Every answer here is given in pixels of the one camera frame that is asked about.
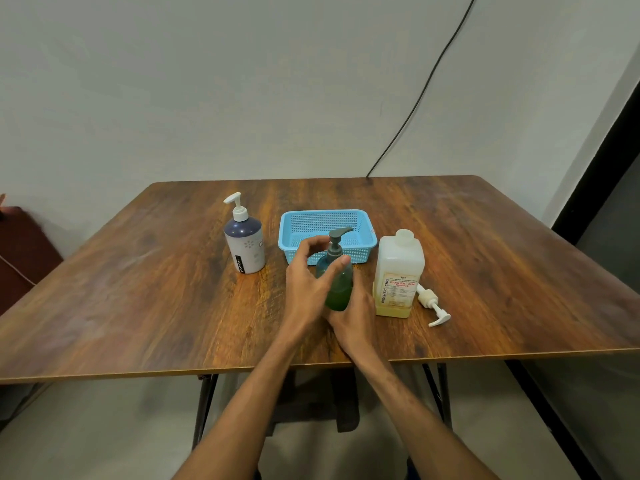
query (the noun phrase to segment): wooden table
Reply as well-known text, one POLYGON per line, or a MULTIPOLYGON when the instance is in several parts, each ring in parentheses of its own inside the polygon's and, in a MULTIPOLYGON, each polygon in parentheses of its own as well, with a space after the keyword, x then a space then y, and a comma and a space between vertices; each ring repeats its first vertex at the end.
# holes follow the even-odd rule
MULTIPOLYGON (((251 370, 282 318, 282 213, 340 208, 366 211, 379 237, 412 230, 420 282, 452 315, 429 328, 414 301, 406 320, 379 317, 391 361, 640 348, 640 297, 479 177, 160 182, 2 316, 0 383, 251 370), (256 274, 236 272, 222 231, 236 191, 264 226, 256 274)), ((325 324, 293 361, 346 364, 325 324)))

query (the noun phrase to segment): green pump bottle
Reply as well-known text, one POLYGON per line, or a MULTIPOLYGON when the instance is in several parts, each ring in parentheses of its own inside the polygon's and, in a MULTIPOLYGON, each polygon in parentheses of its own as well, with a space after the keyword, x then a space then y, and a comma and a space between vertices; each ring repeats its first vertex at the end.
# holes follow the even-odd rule
MULTIPOLYGON (((353 231, 352 227, 343 227, 341 229, 332 230, 329 233, 331 244, 326 251, 326 255, 322 256, 316 264, 316 278, 324 274, 329 265, 342 256, 342 246, 340 240, 344 234, 353 231)), ((326 296, 324 304, 336 312, 343 311, 349 304, 351 297, 351 289, 353 288, 353 266, 351 263, 333 279, 331 290, 326 296)))

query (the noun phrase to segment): hand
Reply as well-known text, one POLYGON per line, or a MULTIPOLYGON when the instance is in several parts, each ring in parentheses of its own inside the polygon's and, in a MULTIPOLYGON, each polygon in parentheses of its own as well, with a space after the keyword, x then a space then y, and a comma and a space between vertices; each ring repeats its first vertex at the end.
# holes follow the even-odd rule
POLYGON ((356 365, 366 356, 380 355, 376 336, 376 304, 364 286, 359 269, 353 270, 353 290, 347 309, 331 311, 327 320, 338 343, 356 365))
POLYGON ((287 291, 284 319, 280 327, 290 337, 301 340, 320 317, 333 279, 351 262, 343 255, 329 265, 316 279, 307 267, 307 259, 329 247, 328 235, 316 235, 300 242, 300 247, 287 268, 287 291))

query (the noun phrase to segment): yellow liquid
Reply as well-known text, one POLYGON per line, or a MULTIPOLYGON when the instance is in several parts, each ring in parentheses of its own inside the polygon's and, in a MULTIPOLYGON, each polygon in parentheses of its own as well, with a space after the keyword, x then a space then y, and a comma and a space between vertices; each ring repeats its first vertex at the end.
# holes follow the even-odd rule
POLYGON ((408 308, 400 308, 398 306, 380 305, 380 299, 376 296, 375 283, 373 283, 371 291, 373 298, 376 300, 376 315, 381 315, 383 317, 409 318, 409 315, 411 314, 411 306, 408 308))

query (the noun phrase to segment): person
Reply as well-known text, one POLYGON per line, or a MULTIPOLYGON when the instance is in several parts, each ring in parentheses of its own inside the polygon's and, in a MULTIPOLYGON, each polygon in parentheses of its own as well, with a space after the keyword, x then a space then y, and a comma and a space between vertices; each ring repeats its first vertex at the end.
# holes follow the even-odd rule
MULTIPOLYGON (((334 261, 322 277, 308 270, 307 258, 327 249, 328 236, 300 243, 286 273, 284 316, 264 357, 236 391, 209 434, 173 480, 236 480, 260 478, 258 460, 280 387, 297 348, 322 319, 332 280, 349 263, 347 255, 334 261)), ((409 451, 409 469, 422 480, 497 477, 396 376, 378 350, 375 304, 353 271, 353 291, 347 309, 330 312, 327 320, 340 346, 363 373, 380 398, 409 451)))

